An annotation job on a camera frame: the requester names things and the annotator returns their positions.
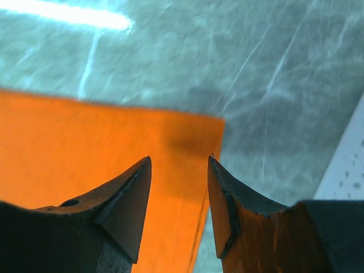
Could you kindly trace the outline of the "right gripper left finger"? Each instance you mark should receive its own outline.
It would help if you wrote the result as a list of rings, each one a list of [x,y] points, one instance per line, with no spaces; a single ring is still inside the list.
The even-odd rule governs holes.
[[[34,209],[35,272],[130,272],[138,261],[151,188],[144,157],[105,184]]]

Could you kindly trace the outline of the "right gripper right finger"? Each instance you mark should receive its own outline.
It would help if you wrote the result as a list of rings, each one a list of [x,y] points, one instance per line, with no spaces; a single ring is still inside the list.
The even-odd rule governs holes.
[[[305,203],[285,206],[208,159],[217,258],[224,272],[332,272]]]

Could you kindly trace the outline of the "orange t shirt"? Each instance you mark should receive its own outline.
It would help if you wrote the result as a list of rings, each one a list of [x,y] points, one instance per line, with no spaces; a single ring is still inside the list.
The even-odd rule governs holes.
[[[192,272],[209,208],[207,166],[224,120],[1,91],[1,199],[60,205],[149,156],[152,182],[134,272]]]

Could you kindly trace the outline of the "white plastic basket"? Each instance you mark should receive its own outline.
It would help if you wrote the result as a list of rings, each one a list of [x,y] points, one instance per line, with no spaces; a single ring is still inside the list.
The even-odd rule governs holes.
[[[363,200],[363,98],[342,135],[314,198]]]

